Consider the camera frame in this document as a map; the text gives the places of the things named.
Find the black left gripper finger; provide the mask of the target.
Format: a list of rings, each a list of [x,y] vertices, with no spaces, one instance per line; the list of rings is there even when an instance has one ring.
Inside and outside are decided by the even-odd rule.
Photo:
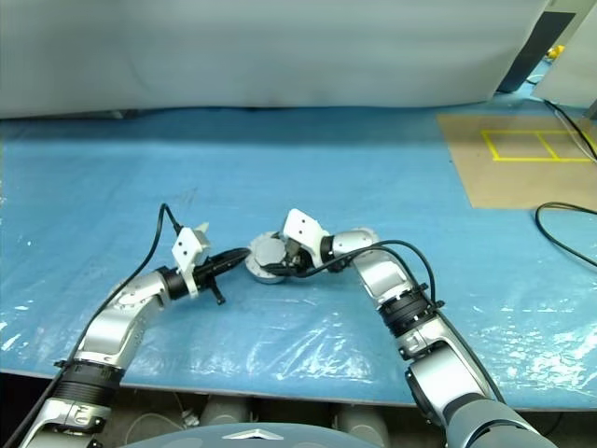
[[[215,275],[227,273],[244,262],[246,255],[218,255],[215,257]]]
[[[243,262],[251,253],[249,248],[233,248],[214,255],[214,263],[223,266],[235,266]]]

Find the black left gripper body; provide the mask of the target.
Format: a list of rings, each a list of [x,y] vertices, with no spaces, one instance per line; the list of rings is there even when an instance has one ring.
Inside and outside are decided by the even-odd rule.
[[[202,265],[195,267],[193,270],[193,279],[198,290],[211,290],[218,305],[226,302],[216,282],[216,277],[222,274],[225,268],[226,262],[223,259],[207,258]]]

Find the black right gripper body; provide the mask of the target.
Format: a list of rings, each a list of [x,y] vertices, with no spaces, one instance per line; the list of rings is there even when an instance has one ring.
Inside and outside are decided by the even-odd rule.
[[[290,275],[306,278],[312,269],[312,256],[302,247],[293,248],[288,254],[288,268]]]

